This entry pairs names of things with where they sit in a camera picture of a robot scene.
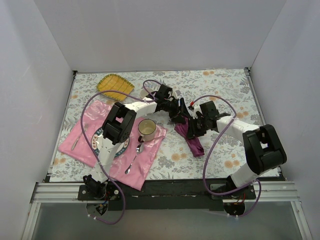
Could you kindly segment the purple cloth napkin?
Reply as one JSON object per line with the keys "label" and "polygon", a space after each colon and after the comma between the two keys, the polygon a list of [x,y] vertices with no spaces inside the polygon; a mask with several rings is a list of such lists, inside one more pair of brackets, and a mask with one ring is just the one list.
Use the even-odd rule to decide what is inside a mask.
{"label": "purple cloth napkin", "polygon": [[174,130],[185,139],[190,151],[192,152],[193,157],[197,158],[204,156],[205,151],[199,139],[197,137],[193,139],[187,138],[189,127],[188,118],[184,117],[184,120],[185,123],[177,123],[174,127]]}

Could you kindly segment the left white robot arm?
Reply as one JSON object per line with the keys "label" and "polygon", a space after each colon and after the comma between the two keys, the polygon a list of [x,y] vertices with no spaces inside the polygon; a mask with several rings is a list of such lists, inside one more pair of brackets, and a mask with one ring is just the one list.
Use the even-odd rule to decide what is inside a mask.
{"label": "left white robot arm", "polygon": [[116,155],[116,150],[130,136],[137,118],[159,111],[165,111],[174,123],[184,123],[192,118],[184,99],[174,96],[171,87],[161,84],[157,91],[147,91],[147,96],[136,102],[123,104],[116,102],[102,124],[102,145],[99,154],[95,154],[97,163],[83,182],[89,194],[95,200],[106,196],[104,182],[109,180],[107,174]]}

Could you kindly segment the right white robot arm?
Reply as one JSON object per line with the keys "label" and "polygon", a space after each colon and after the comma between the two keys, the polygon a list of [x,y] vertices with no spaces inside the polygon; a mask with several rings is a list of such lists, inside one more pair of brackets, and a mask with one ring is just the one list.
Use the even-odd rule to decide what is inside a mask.
{"label": "right white robot arm", "polygon": [[227,134],[235,138],[244,146],[245,164],[227,177],[224,186],[211,191],[212,195],[228,195],[237,199],[258,177],[287,162],[287,154],[272,125],[249,124],[228,113],[219,113],[213,101],[197,107],[191,103],[188,108],[193,111],[193,115],[188,117],[189,139],[215,131],[220,136]]}

